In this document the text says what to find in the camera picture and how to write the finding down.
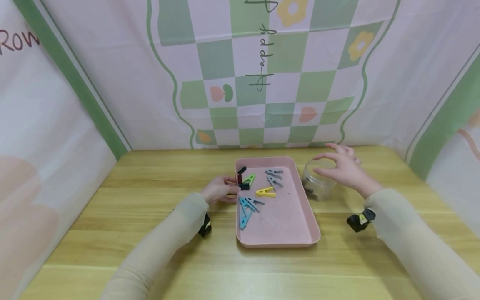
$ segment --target table surface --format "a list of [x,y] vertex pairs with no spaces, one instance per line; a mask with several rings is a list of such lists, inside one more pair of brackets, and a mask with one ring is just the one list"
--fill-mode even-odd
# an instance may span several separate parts
[[[233,174],[241,157],[290,156],[301,173],[323,148],[134,151],[118,162],[21,299],[97,299],[135,245],[184,196],[212,177]],[[425,222],[477,273],[480,240],[398,155],[356,148],[363,167],[397,189]],[[303,249],[245,249],[235,236],[235,205],[211,207],[213,231],[181,248],[161,272],[150,299],[421,299],[372,226],[355,233],[345,220],[363,199],[336,186],[311,202],[320,241]]]

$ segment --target jar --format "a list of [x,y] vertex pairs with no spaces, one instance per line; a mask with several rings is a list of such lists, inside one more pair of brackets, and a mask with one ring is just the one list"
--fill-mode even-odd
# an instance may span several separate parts
[[303,169],[301,182],[307,196],[317,201],[324,200],[330,195],[336,182],[318,175],[313,171],[314,168],[333,169],[335,168],[335,163],[327,158],[310,160],[305,164],[305,168]]

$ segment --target pink tray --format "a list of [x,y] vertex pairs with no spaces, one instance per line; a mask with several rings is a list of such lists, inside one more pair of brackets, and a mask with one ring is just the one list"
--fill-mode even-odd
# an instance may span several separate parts
[[[308,247],[320,239],[320,229],[313,215],[300,180],[297,167],[288,156],[242,158],[235,163],[235,173],[243,166],[245,180],[255,174],[249,191],[240,191],[238,197],[250,197],[265,202],[257,204],[259,213],[253,213],[247,227],[240,230],[240,202],[237,201],[237,238],[247,248]],[[283,188],[275,186],[275,198],[257,197],[255,191],[270,186],[265,170],[281,169],[279,180]]]

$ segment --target checkered pattern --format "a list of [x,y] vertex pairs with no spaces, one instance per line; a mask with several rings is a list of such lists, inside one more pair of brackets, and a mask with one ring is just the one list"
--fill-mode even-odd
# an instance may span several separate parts
[[280,0],[269,13],[265,4],[238,0],[160,1],[161,56],[178,82],[195,146],[338,140],[362,93],[365,56],[394,3]]

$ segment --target green clothespin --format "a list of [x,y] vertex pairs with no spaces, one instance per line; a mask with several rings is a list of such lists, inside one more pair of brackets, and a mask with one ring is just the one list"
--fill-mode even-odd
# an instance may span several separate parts
[[250,186],[252,186],[254,179],[255,179],[255,174],[252,174],[249,177],[247,177],[242,183],[248,183]]

